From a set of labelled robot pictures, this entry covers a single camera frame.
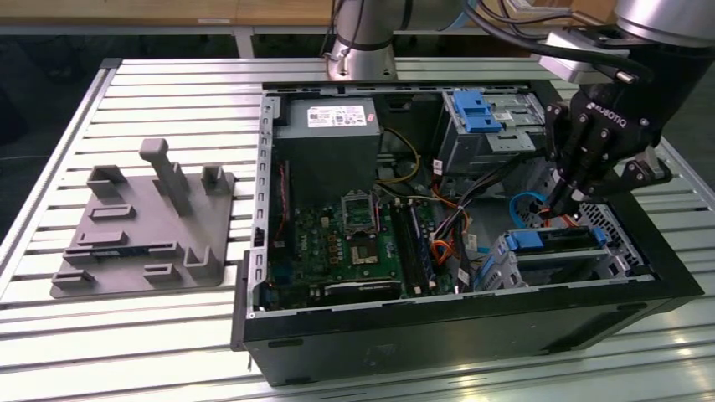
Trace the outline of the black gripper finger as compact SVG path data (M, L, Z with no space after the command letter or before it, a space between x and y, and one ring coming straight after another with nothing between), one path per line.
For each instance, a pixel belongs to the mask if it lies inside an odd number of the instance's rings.
M551 214L574 214L586 168L582 146L587 138L587 107L584 100L552 103L547 107L547 159L553 163L553 188L547 197Z
M598 116L572 117L568 128L568 209L671 180L671 170L655 154L652 130L619 127Z

